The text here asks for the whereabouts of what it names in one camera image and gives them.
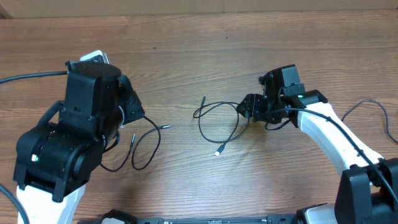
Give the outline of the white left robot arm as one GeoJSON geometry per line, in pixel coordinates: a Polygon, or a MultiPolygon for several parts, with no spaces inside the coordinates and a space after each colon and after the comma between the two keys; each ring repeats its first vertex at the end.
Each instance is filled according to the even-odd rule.
{"type": "Polygon", "coordinates": [[[121,126],[144,110],[127,76],[103,62],[67,62],[65,98],[16,144],[19,223],[71,223],[91,173],[121,126]]]}

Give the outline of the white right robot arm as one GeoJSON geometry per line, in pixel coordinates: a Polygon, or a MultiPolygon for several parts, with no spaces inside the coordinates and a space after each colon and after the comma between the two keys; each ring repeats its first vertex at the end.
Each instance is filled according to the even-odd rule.
{"type": "Polygon", "coordinates": [[[237,111],[247,119],[292,123],[315,141],[340,176],[336,201],[302,208],[283,223],[397,223],[397,159],[385,159],[340,120],[325,96],[307,91],[297,67],[259,77],[263,94],[248,94],[237,111]]]}

